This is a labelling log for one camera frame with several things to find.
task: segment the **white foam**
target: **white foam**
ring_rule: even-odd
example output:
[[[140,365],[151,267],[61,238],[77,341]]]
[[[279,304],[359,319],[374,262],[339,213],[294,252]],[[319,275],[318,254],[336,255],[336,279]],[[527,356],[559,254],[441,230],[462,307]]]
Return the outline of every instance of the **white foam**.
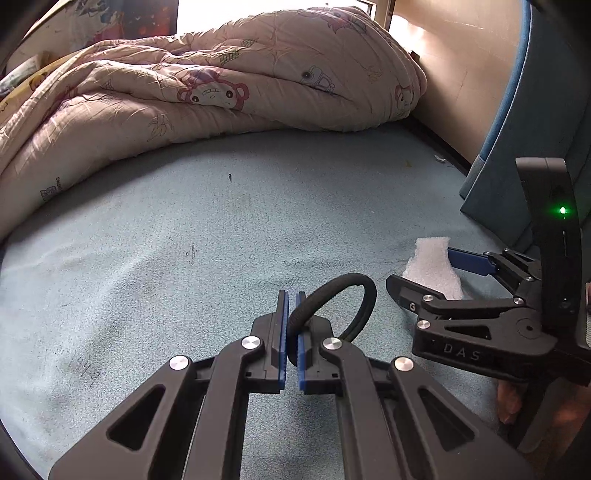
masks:
[[[402,276],[433,290],[448,300],[463,298],[460,278],[447,257],[448,236],[417,238],[414,256],[407,262]]]

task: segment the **blanket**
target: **blanket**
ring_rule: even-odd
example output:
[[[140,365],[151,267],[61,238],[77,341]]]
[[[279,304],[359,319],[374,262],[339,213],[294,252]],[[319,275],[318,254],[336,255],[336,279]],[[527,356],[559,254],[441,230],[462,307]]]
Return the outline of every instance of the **blanket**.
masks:
[[[354,7],[98,42],[0,127],[0,238],[114,160],[221,134],[375,127],[408,116],[426,85],[410,55]]]

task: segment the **person's hand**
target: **person's hand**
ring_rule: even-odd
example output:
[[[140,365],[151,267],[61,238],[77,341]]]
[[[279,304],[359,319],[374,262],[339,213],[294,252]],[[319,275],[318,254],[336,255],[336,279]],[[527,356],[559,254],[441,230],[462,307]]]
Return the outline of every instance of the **person's hand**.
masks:
[[[499,420],[505,424],[513,423],[521,406],[519,387],[510,382],[499,380],[496,395]],[[577,386],[573,390],[573,395],[560,406],[552,420],[557,455],[562,455],[569,447],[589,411],[591,411],[591,387]]]

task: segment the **beige wall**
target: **beige wall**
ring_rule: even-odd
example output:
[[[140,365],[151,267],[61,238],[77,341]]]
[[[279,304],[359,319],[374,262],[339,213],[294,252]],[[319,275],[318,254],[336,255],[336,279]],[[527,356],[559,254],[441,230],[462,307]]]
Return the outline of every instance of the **beige wall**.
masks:
[[[409,43],[427,74],[414,115],[472,162],[511,75],[521,0],[397,0],[394,15],[411,24]],[[392,23],[397,40],[409,38],[403,23]]]

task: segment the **triangular cutout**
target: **triangular cutout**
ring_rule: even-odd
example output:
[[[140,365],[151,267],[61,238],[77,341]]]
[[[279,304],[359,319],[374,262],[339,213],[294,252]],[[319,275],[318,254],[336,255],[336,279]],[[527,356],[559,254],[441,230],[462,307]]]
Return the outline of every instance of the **triangular cutout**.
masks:
[[[449,452],[474,440],[474,432],[457,418],[441,400],[426,388],[419,388],[418,394],[425,405],[427,415],[435,428],[442,448]]]
[[[165,391],[163,385],[150,390],[108,430],[107,437],[131,450],[142,448]]]

